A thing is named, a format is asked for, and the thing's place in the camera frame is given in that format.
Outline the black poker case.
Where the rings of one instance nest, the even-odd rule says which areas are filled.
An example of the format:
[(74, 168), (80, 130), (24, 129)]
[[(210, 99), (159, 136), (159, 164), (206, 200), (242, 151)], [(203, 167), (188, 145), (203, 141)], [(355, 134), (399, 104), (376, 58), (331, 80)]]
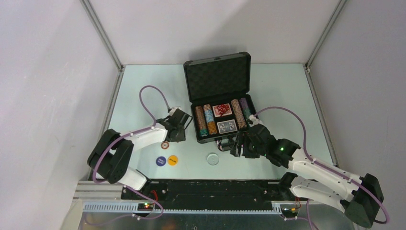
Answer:
[[(183, 64), (183, 70), (186, 79), (186, 86), (191, 111), (194, 118), (194, 129), (197, 142), (200, 144), (215, 143), (221, 151), (229, 151), (236, 140), (239, 129), (231, 101), (242, 97), (250, 97), (250, 71), (251, 55), (248, 52), (239, 52), (235, 54), (205, 58), (200, 60), (189, 60)], [(200, 137), (197, 124), (195, 107), (209, 104), (213, 112), (213, 106), (227, 104), (231, 106), (232, 115), (224, 117), (215, 117), (214, 121), (217, 128), (217, 122), (234, 119), (238, 130), (225, 134), (208, 135)]]

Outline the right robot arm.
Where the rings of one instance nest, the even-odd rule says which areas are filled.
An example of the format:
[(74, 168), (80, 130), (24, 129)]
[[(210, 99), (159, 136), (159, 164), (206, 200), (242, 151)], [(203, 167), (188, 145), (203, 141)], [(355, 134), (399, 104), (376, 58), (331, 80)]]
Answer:
[(307, 156), (304, 148), (288, 139), (276, 139), (262, 124), (239, 131), (230, 150), (235, 157), (265, 157), (289, 170), (279, 182), (279, 196), (314, 200), (336, 208), (353, 223), (370, 229), (377, 222), (384, 197), (378, 179), (359, 176)]

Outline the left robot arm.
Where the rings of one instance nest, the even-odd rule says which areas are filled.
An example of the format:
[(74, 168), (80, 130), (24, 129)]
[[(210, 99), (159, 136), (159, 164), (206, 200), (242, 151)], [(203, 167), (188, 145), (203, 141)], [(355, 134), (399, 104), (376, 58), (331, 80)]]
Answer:
[(158, 119), (153, 126), (123, 135), (108, 129), (89, 155), (87, 164), (101, 176), (101, 182), (131, 187), (135, 196), (147, 199), (151, 195), (151, 186), (147, 184), (149, 179), (129, 166), (133, 151), (156, 143), (166, 150), (171, 142), (185, 141), (185, 130), (191, 121), (191, 115), (174, 107), (167, 117)]

